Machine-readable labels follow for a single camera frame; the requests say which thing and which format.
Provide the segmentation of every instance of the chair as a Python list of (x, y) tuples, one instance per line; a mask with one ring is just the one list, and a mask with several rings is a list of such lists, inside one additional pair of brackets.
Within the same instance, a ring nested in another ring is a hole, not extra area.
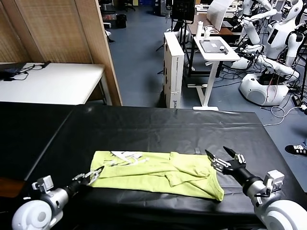
[(112, 14), (115, 13), (115, 11), (107, 11), (106, 10), (106, 5), (113, 3), (112, 0), (98, 0), (99, 6), (100, 6), (100, 11), (101, 14)]

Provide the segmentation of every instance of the black tablecloth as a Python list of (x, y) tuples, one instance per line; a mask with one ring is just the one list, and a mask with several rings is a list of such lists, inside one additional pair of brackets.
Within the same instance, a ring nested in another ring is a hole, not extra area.
[(0, 177), (25, 180), (73, 108), (0, 102)]
[[(208, 149), (228, 160), (223, 146), (244, 154), (247, 169), (257, 176), (264, 178), (267, 171), (281, 171), (285, 174), (284, 198), (307, 208), (305, 193), (254, 113), (80, 105), (50, 144), (29, 183), (51, 174), (55, 186), (65, 185), (75, 175), (89, 170), (96, 150), (195, 154), (195, 148), (199, 148), (202, 154)], [(222, 202), (95, 188), (77, 196), (64, 216), (69, 213), (81, 222), (113, 218), (201, 228), (260, 224), (240, 185), (230, 176), (218, 175), (218, 180), (225, 191)]]

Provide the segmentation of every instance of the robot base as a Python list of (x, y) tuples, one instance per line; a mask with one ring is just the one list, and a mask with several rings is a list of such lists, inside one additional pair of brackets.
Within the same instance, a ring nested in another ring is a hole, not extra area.
[(240, 85), (242, 95), (250, 102), (262, 106), (277, 106), (282, 103), (289, 89), (285, 85), (261, 85), (259, 74), (247, 74)]

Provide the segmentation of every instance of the white robot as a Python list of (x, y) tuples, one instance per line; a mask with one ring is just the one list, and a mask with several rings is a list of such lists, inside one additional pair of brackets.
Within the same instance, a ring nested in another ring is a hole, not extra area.
[[(266, 55), (258, 55), (255, 62), (266, 68), (266, 72), (247, 74), (240, 85), (243, 96), (258, 105), (280, 105), (289, 89), (284, 82), (299, 79), (299, 73), (291, 68), (297, 51), (305, 39), (301, 28), (295, 20), (303, 9), (302, 0), (287, 0), (282, 9), (282, 21), (273, 22), (268, 26), (269, 37), (266, 44)], [(249, 49), (258, 49), (259, 45)], [(279, 55), (288, 48), (285, 64), (277, 61)]]
[[(251, 174), (246, 169), (246, 161), (242, 154), (224, 147), (234, 158), (231, 161), (217, 159), (206, 150), (211, 165), (217, 171), (233, 176), (243, 187), (254, 206), (255, 214), (268, 230), (306, 230), (307, 211), (299, 204), (282, 200), (280, 196), (284, 175), (273, 170), (267, 173), (264, 180)], [(76, 176), (70, 185), (51, 190), (53, 182), (50, 176), (41, 178), (32, 186), (42, 193), (38, 200), (32, 200), (22, 205), (12, 219), (13, 230), (48, 230), (63, 216), (63, 208), (82, 185), (95, 181), (103, 167)]]
[[(254, 14), (255, 7), (259, 4), (262, 8), (267, 10), (263, 13)], [(273, 9), (272, 5), (269, 3), (268, 0), (244, 0), (242, 4), (242, 10), (238, 13), (240, 14), (238, 21), (240, 25), (243, 27), (243, 31), (240, 37), (240, 40), (243, 39), (243, 35), (247, 34), (248, 39), (253, 45), (259, 44), (260, 37), (258, 35), (259, 31), (256, 31), (256, 28), (253, 24), (255, 21), (259, 21), (261, 19), (271, 17), (277, 14), (277, 10)], [(239, 54), (251, 54), (256, 51), (262, 51), (263, 46), (249, 46), (245, 45), (244, 43), (237, 48)], [(247, 69), (251, 64), (252, 59), (241, 57), (239, 61), (232, 61), (232, 62), (225, 62), (227, 66), (232, 69)]]

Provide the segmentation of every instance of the table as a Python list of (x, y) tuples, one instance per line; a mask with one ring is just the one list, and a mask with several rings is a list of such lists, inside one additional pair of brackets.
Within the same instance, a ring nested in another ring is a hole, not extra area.
[(73, 108), (0, 102), (0, 177), (26, 181)]
[[(190, 34), (194, 37), (196, 35), (197, 31), (197, 23), (198, 21), (202, 21), (204, 26), (212, 25), (209, 20), (207, 19), (207, 14), (199, 14), (194, 16), (194, 22), (193, 24), (188, 24), (188, 30)], [(218, 34), (212, 34), (211, 36), (220, 36), (222, 37), (226, 42), (229, 43), (229, 41), (234, 39), (234, 36), (237, 36), (236, 33), (232, 33), (228, 28), (222, 27)], [(188, 70), (188, 77), (191, 77), (191, 75), (209, 75), (210, 73), (207, 71), (193, 71), (193, 59), (194, 59), (194, 50), (195, 50), (195, 41), (192, 40), (192, 47), (191, 47), (191, 55), (189, 56), (188, 50), (184, 44), (184, 52), (187, 54), (187, 59), (189, 62), (189, 70)]]
[[(208, 149), (216, 157), (228, 160), (223, 145), (244, 154), (247, 168), (255, 175), (264, 178), (273, 169), (284, 173), (283, 196), (307, 208), (305, 193), (255, 113), (79, 105), (49, 145), (27, 186), (49, 174), (56, 187), (66, 185), (75, 175), (89, 170), (96, 150), (195, 154), (195, 148), (199, 148), (201, 154)], [(190, 229), (261, 226), (240, 185), (229, 176), (218, 175), (218, 180), (225, 190), (222, 202), (145, 191), (88, 188), (64, 208), (59, 227), (72, 229), (61, 226), (70, 226), (72, 221), (133, 222), (143, 229), (179, 225)]]
[[(97, 84), (107, 102), (111, 101), (103, 65), (50, 63), (28, 73), (25, 80), (0, 81), (0, 102), (84, 104)], [(23, 79), (25, 74), (15, 78)]]
[[(205, 61), (209, 61), (212, 63), (212, 69), (210, 71), (209, 79), (207, 84), (203, 85), (192, 85), (188, 84), (188, 88), (196, 88), (198, 96), (201, 101), (201, 107), (195, 106), (193, 107), (194, 110), (218, 110), (218, 107), (209, 107), (208, 102), (211, 95), (212, 87), (214, 84), (214, 80), (218, 71), (219, 64), (223, 61), (236, 61), (240, 60), (239, 55), (221, 38), (221, 37), (210, 37), (210, 40), (219, 40), (222, 42), (223, 46), (228, 50), (227, 54), (224, 53), (205, 53), (202, 46), (200, 45), (200, 41), (205, 40), (204, 37), (194, 37), (193, 38), (198, 49), (201, 52), (202, 57), (205, 59)], [(205, 95), (202, 92), (202, 89), (206, 88)]]

